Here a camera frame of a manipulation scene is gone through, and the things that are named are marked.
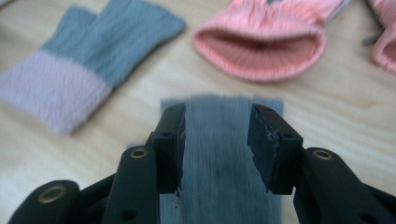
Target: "pink knitted glove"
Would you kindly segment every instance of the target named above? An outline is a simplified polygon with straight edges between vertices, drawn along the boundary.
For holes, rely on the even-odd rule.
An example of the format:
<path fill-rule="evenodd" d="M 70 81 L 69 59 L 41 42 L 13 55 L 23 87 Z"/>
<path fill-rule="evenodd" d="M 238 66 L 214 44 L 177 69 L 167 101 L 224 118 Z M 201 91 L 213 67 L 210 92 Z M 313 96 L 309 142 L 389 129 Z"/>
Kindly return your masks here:
<path fill-rule="evenodd" d="M 396 1 L 370 0 L 375 13 L 385 27 L 375 43 L 373 60 L 387 71 L 396 73 Z"/>
<path fill-rule="evenodd" d="M 323 26 L 349 0 L 233 0 L 192 41 L 224 72 L 253 81 L 294 77 L 326 47 Z"/>

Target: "pink fabric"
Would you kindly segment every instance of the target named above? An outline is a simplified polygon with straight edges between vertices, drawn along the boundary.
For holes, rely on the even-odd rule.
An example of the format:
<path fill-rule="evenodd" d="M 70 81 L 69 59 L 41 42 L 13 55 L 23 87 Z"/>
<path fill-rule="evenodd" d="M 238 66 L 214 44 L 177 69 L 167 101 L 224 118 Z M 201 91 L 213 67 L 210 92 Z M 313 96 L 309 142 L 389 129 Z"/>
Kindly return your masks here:
<path fill-rule="evenodd" d="M 387 71 L 396 73 L 396 1 L 374 0 L 373 7 L 385 27 L 373 50 L 373 60 Z"/>
<path fill-rule="evenodd" d="M 322 56 L 322 27 L 345 0 L 234 0 L 200 26 L 196 49 L 226 73 L 253 81 L 294 77 Z"/>
<path fill-rule="evenodd" d="M 0 75 L 0 100 L 62 134 L 73 132 L 110 93 L 92 71 L 42 50 Z"/>

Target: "knit texture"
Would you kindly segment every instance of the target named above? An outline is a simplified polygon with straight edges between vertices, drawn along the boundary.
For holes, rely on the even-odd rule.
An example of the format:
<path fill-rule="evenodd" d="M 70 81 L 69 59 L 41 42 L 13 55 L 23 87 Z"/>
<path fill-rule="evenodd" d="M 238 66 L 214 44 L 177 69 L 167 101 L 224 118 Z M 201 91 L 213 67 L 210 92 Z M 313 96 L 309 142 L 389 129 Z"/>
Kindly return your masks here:
<path fill-rule="evenodd" d="M 198 27 L 192 41 L 225 73 L 253 81 L 295 77 L 316 64 L 323 26 L 349 0 L 233 0 Z"/>
<path fill-rule="evenodd" d="M 185 22 L 164 7 L 111 0 L 96 16 L 70 7 L 54 35 L 0 76 L 0 100 L 70 134 Z"/>
<path fill-rule="evenodd" d="M 267 105 L 279 114 L 279 100 L 195 96 L 167 100 L 186 105 L 186 142 L 181 204 L 161 195 L 162 223 L 280 223 L 280 200 L 266 193 L 248 147 L 251 104 Z"/>
<path fill-rule="evenodd" d="M 372 0 L 375 13 L 385 27 L 373 49 L 373 60 L 385 70 L 396 74 L 396 1 Z"/>

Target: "metal ring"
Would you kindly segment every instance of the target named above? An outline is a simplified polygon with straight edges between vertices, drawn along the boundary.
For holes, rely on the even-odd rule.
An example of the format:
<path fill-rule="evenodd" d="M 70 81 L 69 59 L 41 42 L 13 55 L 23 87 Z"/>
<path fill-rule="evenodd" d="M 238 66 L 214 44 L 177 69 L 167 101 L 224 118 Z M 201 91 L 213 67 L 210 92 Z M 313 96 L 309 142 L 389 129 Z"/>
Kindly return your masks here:
<path fill-rule="evenodd" d="M 332 154 L 330 154 L 327 151 L 324 150 L 315 150 L 314 155 L 320 159 L 323 159 L 325 161 L 329 161 L 332 159 Z"/>
<path fill-rule="evenodd" d="M 38 195 L 38 201 L 41 203 L 52 203 L 66 194 L 66 187 L 63 185 L 55 185 L 44 190 Z"/>
<path fill-rule="evenodd" d="M 148 155 L 148 152 L 143 148 L 138 148 L 138 149 L 132 151 L 130 155 L 134 159 L 140 159 L 140 158 L 146 157 Z"/>

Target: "light wood surface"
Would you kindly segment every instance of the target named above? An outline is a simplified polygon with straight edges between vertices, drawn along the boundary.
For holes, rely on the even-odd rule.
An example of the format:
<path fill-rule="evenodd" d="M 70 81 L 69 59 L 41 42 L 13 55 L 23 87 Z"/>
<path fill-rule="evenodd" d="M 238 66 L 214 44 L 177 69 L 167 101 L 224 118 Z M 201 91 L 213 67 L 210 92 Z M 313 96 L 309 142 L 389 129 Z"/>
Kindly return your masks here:
<path fill-rule="evenodd" d="M 92 118 L 69 137 L 57 136 L 21 111 L 0 103 L 0 223 L 36 187 L 70 179 L 86 188 L 113 174 L 127 145 L 142 144 L 159 121 L 160 102 L 197 94 L 276 97 L 305 147 L 339 154 L 363 181 L 396 195 L 396 76 L 370 60 L 361 41 L 376 32 L 361 0 L 326 26 L 320 62 L 294 79 L 255 84 L 223 75 L 191 44 L 194 29 L 228 1 L 155 0 L 187 21 L 177 39 L 141 63 Z M 19 0 L 0 10 L 0 73 L 39 48 L 72 4 L 99 12 L 105 0 Z M 292 197 L 283 223 L 298 223 Z"/>

